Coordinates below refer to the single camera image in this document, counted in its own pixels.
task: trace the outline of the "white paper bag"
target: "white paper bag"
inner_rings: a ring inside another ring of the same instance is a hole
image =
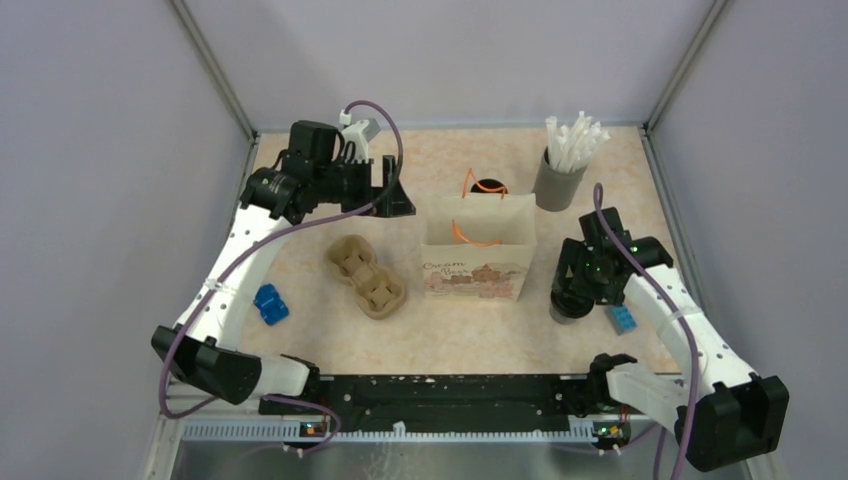
[[[536,249],[535,195],[428,197],[423,207],[428,298],[518,299]],[[474,244],[454,235],[454,222]]]

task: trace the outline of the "blue block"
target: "blue block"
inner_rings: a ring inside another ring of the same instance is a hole
[[[275,325],[289,316],[289,307],[280,298],[277,289],[270,283],[259,287],[259,291],[256,292],[256,297],[253,299],[253,304],[259,309],[262,320],[265,320],[268,325]]]
[[[633,315],[630,315],[630,310],[628,310],[624,305],[619,307],[610,307],[610,314],[612,315],[612,324],[615,329],[618,330],[619,335],[630,332],[636,328],[636,321],[633,320]]]

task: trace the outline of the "gray cup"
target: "gray cup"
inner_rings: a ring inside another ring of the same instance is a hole
[[[586,167],[573,173],[558,172],[548,163],[548,149],[542,154],[539,172],[533,193],[536,194],[536,206],[549,212],[561,212],[571,205],[577,186],[583,180]]]

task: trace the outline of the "table surface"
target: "table surface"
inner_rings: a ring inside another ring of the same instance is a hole
[[[674,254],[647,159],[635,127],[612,127],[611,139],[589,166],[566,211],[536,209],[536,252],[517,302],[425,299],[421,274],[423,225],[416,216],[356,217],[297,232],[266,276],[291,314],[270,327],[251,308],[239,349],[285,353],[317,364],[325,374],[585,373],[595,355],[628,353],[655,372],[680,369],[651,324],[634,317],[636,330],[618,335],[605,308],[571,325],[548,313],[551,281],[562,241],[582,239],[578,217],[592,211],[592,186],[602,182],[605,206],[615,206],[634,238],[657,237]],[[529,193],[546,142],[544,128],[403,131],[401,183],[413,203],[426,195],[457,195],[466,171],[497,178],[510,193]],[[273,164],[286,134],[262,136],[255,168]],[[391,132],[371,142],[371,156],[395,153]],[[380,163],[374,169],[379,182]],[[322,205],[310,218],[332,215]],[[385,320],[356,306],[351,288],[333,279],[324,252],[337,238],[359,234],[407,282],[408,299]]]

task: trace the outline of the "orange string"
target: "orange string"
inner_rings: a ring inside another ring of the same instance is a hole
[[[463,184],[462,184],[462,198],[465,198],[465,194],[468,192],[468,179],[469,178],[473,178],[474,184],[477,185],[477,188],[479,188],[480,190],[483,190],[484,192],[488,192],[488,193],[498,193],[498,192],[500,192],[501,198],[503,198],[504,195],[506,194],[506,187],[504,187],[504,186],[500,186],[500,187],[496,187],[496,188],[489,188],[489,187],[484,187],[483,185],[480,185],[480,182],[477,181],[477,177],[474,176],[474,172],[472,172],[471,169],[469,168],[468,173],[465,174],[465,182],[463,182]]]
[[[471,240],[468,239],[468,237],[466,237],[459,230],[459,225],[456,224],[456,220],[452,220],[452,221],[453,221],[453,241],[455,243],[461,243],[460,240],[465,240],[465,243],[467,243],[469,245],[474,245],[475,247],[491,247],[493,245],[502,245],[503,244],[503,240],[501,240],[501,239],[497,239],[497,240],[495,240],[494,242],[491,242],[491,243],[472,242]]]

